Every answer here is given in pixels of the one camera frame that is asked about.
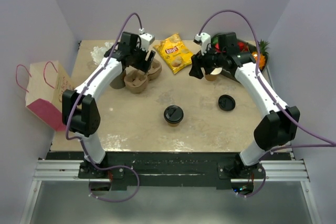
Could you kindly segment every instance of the wall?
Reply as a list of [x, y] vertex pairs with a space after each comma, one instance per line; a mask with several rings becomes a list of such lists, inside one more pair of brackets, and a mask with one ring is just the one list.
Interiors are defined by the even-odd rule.
[[[138, 12], [144, 27], [163, 39], [180, 32], [192, 39], [203, 22], [214, 12], [231, 8], [244, 13], [254, 24], [260, 38], [273, 30], [289, 0], [57, 0], [71, 30], [79, 39], [114, 39], [126, 15]], [[133, 20], [128, 26], [137, 31]], [[235, 14], [215, 18], [206, 31], [232, 31], [251, 39], [244, 21]]]
[[[16, 65], [59, 59], [70, 71], [76, 42], [55, 0], [0, 0], [0, 223], [19, 223], [38, 157], [52, 130], [25, 108]], [[27, 85], [28, 75], [19, 71]]]
[[[270, 70], [277, 92], [301, 111], [300, 122], [336, 140], [335, 0], [290, 0], [269, 37]], [[298, 131], [295, 144], [319, 143]], [[295, 150], [304, 158], [324, 224], [335, 223], [334, 149]]]

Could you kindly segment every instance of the pineapple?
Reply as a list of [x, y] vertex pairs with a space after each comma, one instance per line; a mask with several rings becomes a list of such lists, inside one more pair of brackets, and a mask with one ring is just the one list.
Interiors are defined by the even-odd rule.
[[[266, 57], [268, 58], [268, 45], [269, 45], [269, 42], [267, 41], [264, 41], [264, 40], [261, 40], [259, 42], [259, 49], [260, 49], [260, 63], [259, 63], [259, 69], [261, 71], [263, 71], [265, 65], [266, 65]], [[258, 53], [257, 52], [253, 52], [252, 53], [253, 57], [257, 60], [257, 57], [258, 57]]]

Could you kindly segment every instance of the black mechanical base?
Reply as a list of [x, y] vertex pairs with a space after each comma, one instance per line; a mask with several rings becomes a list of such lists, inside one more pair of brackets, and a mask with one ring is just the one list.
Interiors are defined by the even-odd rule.
[[[248, 178], [249, 174], [236, 176], [232, 172], [238, 153], [167, 153], [167, 152], [107, 152], [101, 167], [125, 165], [132, 167], [140, 178], [140, 186], [215, 187], [231, 189], [231, 178]], [[46, 159], [83, 160], [82, 152], [48, 153]], [[291, 160], [288, 153], [274, 153], [264, 160]], [[253, 170], [255, 179], [262, 173]], [[134, 174], [128, 169], [112, 170], [111, 190], [126, 190], [136, 186]], [[108, 178], [107, 172], [98, 172], [86, 161], [81, 164], [78, 178]]]

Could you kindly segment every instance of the crumpled white plastic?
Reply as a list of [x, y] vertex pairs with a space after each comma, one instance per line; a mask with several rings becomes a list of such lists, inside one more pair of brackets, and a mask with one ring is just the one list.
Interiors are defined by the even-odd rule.
[[109, 50], [112, 46], [112, 42], [105, 42], [104, 47], [94, 47], [93, 51], [91, 52], [91, 57], [96, 65], [99, 65], [104, 58], [104, 54], [107, 50]]

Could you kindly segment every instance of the gray floor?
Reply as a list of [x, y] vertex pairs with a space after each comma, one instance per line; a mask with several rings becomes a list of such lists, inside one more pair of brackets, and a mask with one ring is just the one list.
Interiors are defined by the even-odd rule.
[[[129, 191], [113, 192], [124, 197]], [[249, 199], [215, 188], [141, 187], [123, 203], [88, 197], [87, 182], [43, 182], [31, 224], [311, 223], [300, 183], [266, 183]]]

